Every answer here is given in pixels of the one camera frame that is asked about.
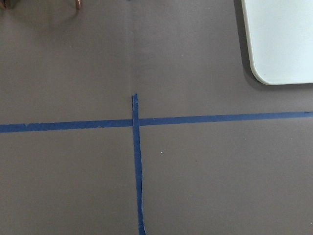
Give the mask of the cream bear tray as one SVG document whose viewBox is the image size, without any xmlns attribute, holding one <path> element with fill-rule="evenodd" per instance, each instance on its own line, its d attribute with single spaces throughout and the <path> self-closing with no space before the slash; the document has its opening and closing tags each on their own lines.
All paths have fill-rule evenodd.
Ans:
<svg viewBox="0 0 313 235">
<path fill-rule="evenodd" d="M 313 2 L 242 1 L 250 68 L 265 85 L 313 82 Z"/>
</svg>

